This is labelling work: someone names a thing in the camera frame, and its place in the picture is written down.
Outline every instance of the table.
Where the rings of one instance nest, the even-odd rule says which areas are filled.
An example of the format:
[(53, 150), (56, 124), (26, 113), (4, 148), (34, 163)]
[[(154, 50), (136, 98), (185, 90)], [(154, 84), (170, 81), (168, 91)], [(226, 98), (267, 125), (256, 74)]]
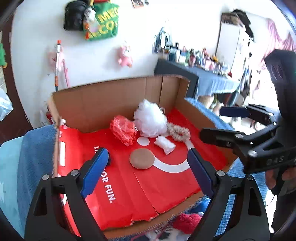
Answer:
[(155, 74), (177, 74), (190, 80), (186, 97), (197, 99), (198, 96), (212, 94), (232, 93), (240, 82), (219, 76), (198, 67), (185, 67), (184, 65), (159, 59), (154, 69)]

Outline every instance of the metal bolt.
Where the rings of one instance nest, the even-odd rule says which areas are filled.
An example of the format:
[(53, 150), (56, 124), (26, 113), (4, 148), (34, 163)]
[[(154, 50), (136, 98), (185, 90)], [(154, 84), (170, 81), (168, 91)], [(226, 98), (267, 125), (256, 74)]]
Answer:
[(253, 150), (248, 151), (248, 154), (249, 154), (249, 156), (251, 156), (251, 157), (256, 157), (256, 156), (258, 155), (258, 153), (255, 152), (255, 151), (253, 151)]
[(43, 180), (47, 180), (47, 179), (49, 179), (49, 175), (48, 175), (48, 174), (43, 175), (43, 176), (42, 176), (42, 179), (43, 179)]
[(79, 173), (78, 170), (72, 170), (72, 171), (71, 171), (71, 175), (72, 175), (72, 176), (77, 176), (78, 173)]
[(235, 137), (236, 137), (236, 138), (239, 138), (239, 139), (244, 138), (244, 136), (243, 136), (242, 134), (235, 134)]
[(225, 172), (223, 172), (222, 170), (217, 171), (218, 176), (223, 177), (225, 176)]
[(266, 165), (269, 166), (269, 165), (271, 165), (271, 164), (272, 164), (272, 159), (268, 159), (267, 162), (266, 162)]
[(252, 181), (252, 180), (253, 180), (253, 176), (250, 175), (250, 174), (248, 174), (248, 175), (247, 175), (247, 179), (250, 180), (250, 181)]

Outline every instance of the wall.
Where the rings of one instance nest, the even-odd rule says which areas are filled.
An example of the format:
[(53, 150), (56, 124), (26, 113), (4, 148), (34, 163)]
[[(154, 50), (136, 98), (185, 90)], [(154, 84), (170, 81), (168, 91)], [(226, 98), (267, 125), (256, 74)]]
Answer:
[[(173, 40), (180, 46), (206, 47), (210, 54), (214, 54), (222, 12), (240, 8), (276, 19), (277, 23), (282, 23), (284, 18), (270, 0), (183, 0), (182, 5), (180, 0), (149, 0), (150, 5), (142, 9), (134, 9), (130, 0), (113, 0), (120, 5), (118, 36), (86, 42), (81, 33), (67, 32), (62, 27), (68, 1), (25, 0), (15, 14), (11, 39), (13, 72), (24, 110), (34, 128), (40, 126), (39, 110), (44, 109), (46, 100), (54, 91), (54, 74), (48, 68), (47, 52), (58, 39), (64, 47), (70, 84), (76, 86), (153, 75), (157, 62), (157, 56), (151, 53), (153, 36), (166, 19), (169, 19)], [(282, 29), (289, 31), (289, 25)], [(120, 68), (117, 63), (117, 48), (124, 41), (132, 48), (132, 68)]]

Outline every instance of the green bag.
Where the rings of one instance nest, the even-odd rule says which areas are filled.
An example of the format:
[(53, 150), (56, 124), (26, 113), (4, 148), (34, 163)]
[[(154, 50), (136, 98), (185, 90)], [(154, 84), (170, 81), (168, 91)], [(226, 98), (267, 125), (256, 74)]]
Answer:
[(97, 23), (95, 26), (89, 26), (84, 21), (83, 31), (86, 40), (101, 40), (112, 38), (118, 33), (118, 9), (119, 6), (113, 3), (105, 2), (94, 4)]

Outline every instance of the human hand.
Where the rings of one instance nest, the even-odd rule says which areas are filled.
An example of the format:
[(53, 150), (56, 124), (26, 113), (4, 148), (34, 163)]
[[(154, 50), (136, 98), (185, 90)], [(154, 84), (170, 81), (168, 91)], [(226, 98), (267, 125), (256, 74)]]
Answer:
[[(276, 185), (276, 180), (273, 177), (274, 171), (268, 170), (265, 172), (266, 185), (269, 189), (273, 189)], [(281, 176), (283, 181), (288, 181), (296, 178), (296, 167), (288, 168)]]

